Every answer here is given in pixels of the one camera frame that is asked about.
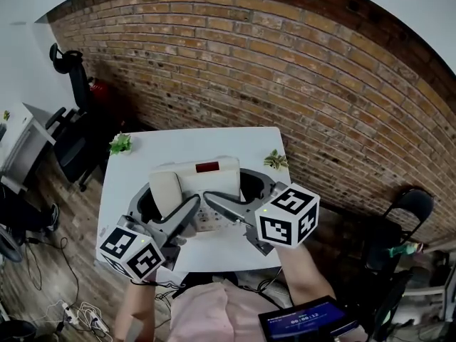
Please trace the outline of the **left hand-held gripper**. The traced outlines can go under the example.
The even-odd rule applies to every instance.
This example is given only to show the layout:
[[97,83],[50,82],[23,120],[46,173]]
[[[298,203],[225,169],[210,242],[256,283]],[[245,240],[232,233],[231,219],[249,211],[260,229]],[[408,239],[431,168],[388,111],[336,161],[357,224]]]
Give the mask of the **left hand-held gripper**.
[[200,208],[201,198],[192,195],[176,207],[157,228],[147,224],[160,220],[149,185],[144,185],[132,198],[128,215],[101,239],[98,251],[108,265],[134,282],[147,282],[163,266],[174,269],[180,245],[195,235],[192,221]]

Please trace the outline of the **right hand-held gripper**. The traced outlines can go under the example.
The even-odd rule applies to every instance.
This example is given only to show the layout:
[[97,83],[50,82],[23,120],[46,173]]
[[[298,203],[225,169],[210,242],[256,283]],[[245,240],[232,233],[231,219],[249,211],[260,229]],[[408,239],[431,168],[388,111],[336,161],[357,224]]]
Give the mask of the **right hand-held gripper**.
[[[223,192],[205,191],[207,205],[234,223],[247,227],[247,239],[263,254],[273,247],[296,248],[317,227],[320,196],[297,184],[275,182],[268,175],[240,169],[240,190],[246,201]],[[255,205],[254,199],[260,199]]]

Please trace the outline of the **beige telephone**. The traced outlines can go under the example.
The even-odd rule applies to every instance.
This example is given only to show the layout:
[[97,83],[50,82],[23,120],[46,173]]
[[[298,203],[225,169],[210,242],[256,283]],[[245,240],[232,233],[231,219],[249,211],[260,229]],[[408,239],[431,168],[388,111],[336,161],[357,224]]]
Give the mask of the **beige telephone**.
[[199,233],[236,229],[232,221],[213,210],[204,200],[203,193],[222,192],[242,198],[240,168],[236,157],[219,156],[211,160],[164,164],[152,169],[149,187],[162,218],[166,218],[184,200],[200,196],[200,206],[183,232],[184,238]]

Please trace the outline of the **person's left forearm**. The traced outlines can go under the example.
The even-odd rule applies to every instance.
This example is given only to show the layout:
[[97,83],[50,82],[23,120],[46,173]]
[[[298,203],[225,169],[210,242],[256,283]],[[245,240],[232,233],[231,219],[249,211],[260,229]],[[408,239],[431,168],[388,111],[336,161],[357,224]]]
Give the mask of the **person's left forearm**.
[[156,282],[129,283],[115,318],[113,342],[125,342],[134,319],[142,322],[142,330],[135,342],[154,342]]

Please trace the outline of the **person's right forearm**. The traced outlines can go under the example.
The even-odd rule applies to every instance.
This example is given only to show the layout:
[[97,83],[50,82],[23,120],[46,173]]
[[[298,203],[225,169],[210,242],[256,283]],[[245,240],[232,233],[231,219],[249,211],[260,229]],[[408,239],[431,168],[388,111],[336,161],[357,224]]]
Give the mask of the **person's right forearm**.
[[325,296],[336,298],[333,288],[318,270],[304,245],[294,249],[275,247],[275,250],[294,305],[305,304]]

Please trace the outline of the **variegated potted plant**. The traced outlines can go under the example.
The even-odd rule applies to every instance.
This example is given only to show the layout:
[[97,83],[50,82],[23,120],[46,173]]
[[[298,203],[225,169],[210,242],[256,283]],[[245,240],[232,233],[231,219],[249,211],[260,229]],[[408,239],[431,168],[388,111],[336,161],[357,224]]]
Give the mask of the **variegated potted plant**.
[[275,170],[289,167],[286,156],[279,154],[277,149],[272,150],[270,154],[264,158],[264,165],[274,168]]

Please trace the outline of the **green potted plant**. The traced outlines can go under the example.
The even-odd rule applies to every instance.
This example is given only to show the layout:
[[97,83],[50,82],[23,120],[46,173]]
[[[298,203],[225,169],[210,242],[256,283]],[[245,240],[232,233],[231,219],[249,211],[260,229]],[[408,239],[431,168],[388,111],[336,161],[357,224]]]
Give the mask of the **green potted plant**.
[[132,138],[130,134],[118,133],[110,142],[110,155],[130,153],[132,150]]

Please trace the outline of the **white power strip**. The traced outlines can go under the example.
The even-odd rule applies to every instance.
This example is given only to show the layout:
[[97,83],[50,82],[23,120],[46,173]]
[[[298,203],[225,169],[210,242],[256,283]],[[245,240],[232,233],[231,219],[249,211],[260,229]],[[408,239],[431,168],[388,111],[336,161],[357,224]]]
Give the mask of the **white power strip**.
[[108,334],[110,329],[102,319],[101,310],[85,301],[79,306],[70,306],[66,302],[62,303],[64,321],[84,331],[101,331]]

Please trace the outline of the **black wrist display device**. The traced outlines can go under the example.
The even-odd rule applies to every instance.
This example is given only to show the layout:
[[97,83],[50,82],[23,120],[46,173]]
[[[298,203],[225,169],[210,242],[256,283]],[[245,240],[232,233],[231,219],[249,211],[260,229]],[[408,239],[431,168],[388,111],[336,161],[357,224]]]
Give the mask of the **black wrist display device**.
[[338,342],[358,320],[331,296],[259,314],[266,342]]

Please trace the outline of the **red container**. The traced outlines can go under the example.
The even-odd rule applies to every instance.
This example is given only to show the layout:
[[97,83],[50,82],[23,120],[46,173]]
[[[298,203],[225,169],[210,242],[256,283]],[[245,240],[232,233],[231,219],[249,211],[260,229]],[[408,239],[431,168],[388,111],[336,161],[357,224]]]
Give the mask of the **red container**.
[[98,102],[106,101],[109,99],[109,86],[107,83],[100,80],[93,80],[89,83],[89,88],[93,97]]

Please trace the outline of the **black mesh office chair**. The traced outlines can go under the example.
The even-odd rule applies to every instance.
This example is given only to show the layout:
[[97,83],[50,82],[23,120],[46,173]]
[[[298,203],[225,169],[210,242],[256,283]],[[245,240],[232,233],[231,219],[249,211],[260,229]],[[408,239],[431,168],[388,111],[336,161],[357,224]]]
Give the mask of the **black mesh office chair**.
[[402,227],[383,218],[374,219],[368,229],[363,247],[362,306],[363,327],[368,342],[383,341],[405,286],[410,271],[396,273],[400,255],[390,250],[402,244]]

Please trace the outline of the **black high-back office chair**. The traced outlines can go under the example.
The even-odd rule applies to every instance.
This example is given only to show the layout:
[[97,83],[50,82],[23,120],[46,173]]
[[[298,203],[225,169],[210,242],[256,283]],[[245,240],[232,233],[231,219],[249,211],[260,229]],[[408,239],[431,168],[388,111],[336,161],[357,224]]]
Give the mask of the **black high-back office chair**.
[[54,43],[49,58],[58,73],[69,75],[78,109],[67,113],[64,107],[60,108],[47,120],[45,128],[59,124],[53,144],[54,154],[66,179],[77,182],[79,190],[84,192],[87,179],[106,153],[109,127],[90,90],[83,54],[80,51],[62,52]]

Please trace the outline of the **white side desk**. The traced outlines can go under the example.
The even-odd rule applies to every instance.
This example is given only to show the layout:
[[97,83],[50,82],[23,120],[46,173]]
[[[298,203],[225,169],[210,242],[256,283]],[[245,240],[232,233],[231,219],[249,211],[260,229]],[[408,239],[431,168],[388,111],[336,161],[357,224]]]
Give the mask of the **white side desk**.
[[0,184],[14,193],[26,192],[27,175],[46,143],[56,140],[45,129],[48,113],[13,101],[0,110]]

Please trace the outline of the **green bottle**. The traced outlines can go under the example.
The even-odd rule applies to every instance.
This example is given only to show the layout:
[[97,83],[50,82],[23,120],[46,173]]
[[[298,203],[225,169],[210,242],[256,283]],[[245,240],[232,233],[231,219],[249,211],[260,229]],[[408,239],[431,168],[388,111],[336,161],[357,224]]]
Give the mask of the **green bottle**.
[[415,253],[419,253],[423,251],[424,244],[423,243],[406,243],[401,244],[396,247],[392,247],[388,249],[388,255],[390,258],[396,257],[398,255],[412,255]]

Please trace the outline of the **black folding chair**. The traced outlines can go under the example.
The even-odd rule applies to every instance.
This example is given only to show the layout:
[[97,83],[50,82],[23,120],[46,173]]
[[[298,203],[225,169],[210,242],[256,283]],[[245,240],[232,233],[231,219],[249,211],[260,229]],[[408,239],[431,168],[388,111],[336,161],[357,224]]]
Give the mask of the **black folding chair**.
[[386,219],[389,213],[394,209],[401,209],[413,214],[418,219],[418,225],[412,231],[402,231],[403,238],[401,244],[409,241],[414,233],[423,225],[423,223],[432,214],[434,209],[433,196],[421,187],[405,188],[395,197],[391,206],[383,213],[382,218]]

